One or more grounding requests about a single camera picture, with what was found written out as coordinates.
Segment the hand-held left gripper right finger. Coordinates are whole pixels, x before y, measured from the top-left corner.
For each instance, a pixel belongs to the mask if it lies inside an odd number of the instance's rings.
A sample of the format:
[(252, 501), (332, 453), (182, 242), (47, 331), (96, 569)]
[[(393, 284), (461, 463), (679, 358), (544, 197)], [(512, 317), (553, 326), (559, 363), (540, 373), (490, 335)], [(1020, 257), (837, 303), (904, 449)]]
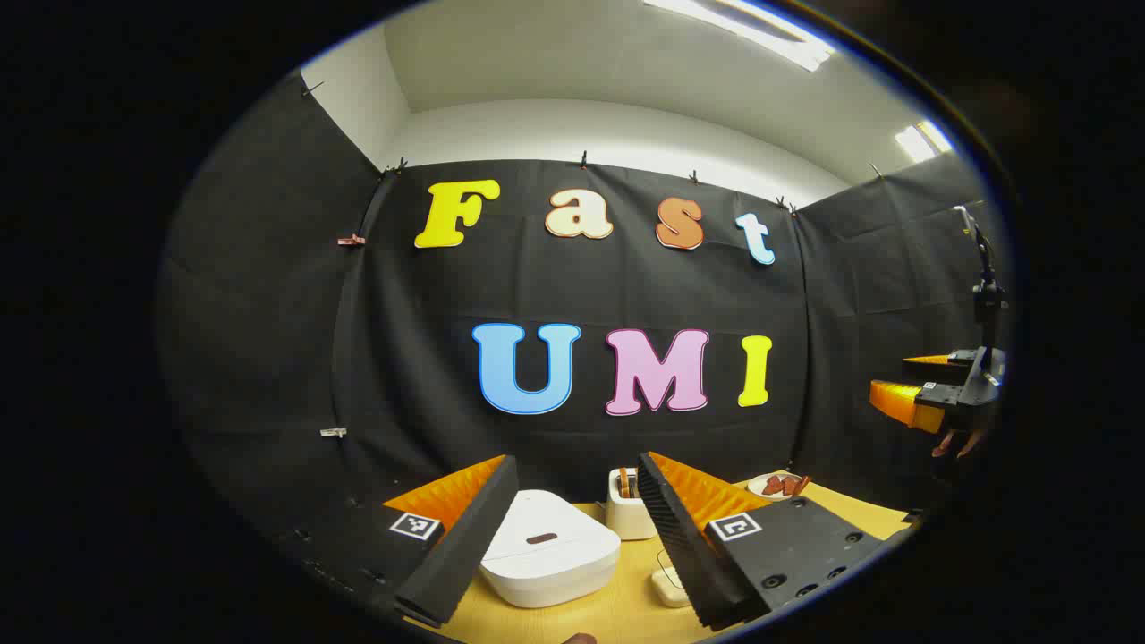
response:
[(911, 533), (881, 537), (805, 495), (769, 500), (661, 453), (641, 453), (641, 500), (700, 623), (775, 620), (864, 572)]

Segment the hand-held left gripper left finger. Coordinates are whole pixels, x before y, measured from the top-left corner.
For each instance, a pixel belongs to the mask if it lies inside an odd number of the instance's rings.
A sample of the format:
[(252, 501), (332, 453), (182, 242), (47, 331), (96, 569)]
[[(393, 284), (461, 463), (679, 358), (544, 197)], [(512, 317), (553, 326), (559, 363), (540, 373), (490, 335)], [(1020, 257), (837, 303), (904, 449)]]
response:
[(286, 551), (376, 616), (441, 627), (518, 490), (518, 461), (498, 455), (403, 494), (382, 487), (340, 500), (290, 527)]

